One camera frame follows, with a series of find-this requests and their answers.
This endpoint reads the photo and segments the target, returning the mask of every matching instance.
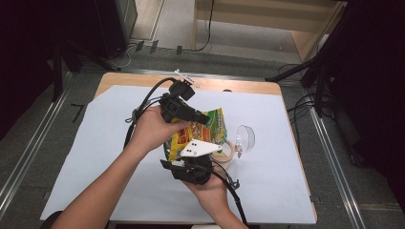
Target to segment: green snack bag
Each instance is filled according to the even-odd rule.
[[[206,125],[193,122],[188,127],[174,133],[163,144],[164,154],[168,161],[171,162],[181,157],[181,151],[193,138],[218,145],[223,145],[226,142],[227,134],[223,110],[220,108],[203,114],[210,117]]]

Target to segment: table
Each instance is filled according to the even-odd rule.
[[[124,73],[103,76],[41,219],[63,210],[117,157],[128,128],[124,119],[140,104],[150,87],[163,78]],[[236,133],[240,124],[255,131],[256,144],[251,154],[233,159],[228,168],[233,178],[241,181],[237,193],[248,222],[315,223],[316,213],[309,200],[309,188],[279,86],[266,82],[193,79],[201,87],[187,103],[200,111],[221,106],[228,138]],[[167,92],[165,87],[169,85],[163,84],[157,89],[157,94]],[[221,92],[223,89],[233,93]],[[253,107],[265,112],[238,112]],[[268,156],[268,161],[263,160],[263,156]],[[164,158],[163,150],[158,148],[141,162],[111,220],[125,223],[212,223],[191,192],[161,167],[161,158]],[[231,210],[239,216],[232,196],[228,195],[228,198]]]
[[[344,3],[330,0],[215,0],[212,21],[291,31],[303,62],[333,30]],[[192,46],[197,20],[209,20],[210,0],[195,0]]]

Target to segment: tape roll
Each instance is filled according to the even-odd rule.
[[[226,152],[214,152],[211,154],[211,159],[216,161],[217,163],[220,163],[224,168],[227,167],[227,165],[229,164],[230,160],[232,160],[233,156],[235,155],[235,145],[229,140],[226,140],[226,144],[229,146],[230,148],[230,153],[226,153]]]

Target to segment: white paper sheet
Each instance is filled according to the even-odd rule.
[[[89,104],[41,219],[63,210],[118,156],[129,126],[124,120],[149,91],[147,87],[114,86]],[[166,92],[157,89],[154,95]],[[248,222],[316,222],[280,95],[196,90],[187,104],[200,111],[223,108],[228,138],[233,142],[240,125],[254,130],[252,151],[235,156],[228,168],[241,183],[236,192]],[[141,162],[111,220],[212,222],[193,194],[161,167],[160,159],[165,159],[162,147]],[[228,201],[239,216],[230,194]]]

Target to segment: wrist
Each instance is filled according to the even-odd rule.
[[[142,150],[135,144],[128,144],[122,151],[121,155],[125,156],[132,164],[138,165],[148,154],[146,150]]]
[[[228,207],[221,212],[216,211],[215,215],[211,217],[222,229],[246,228],[245,225],[232,213]]]

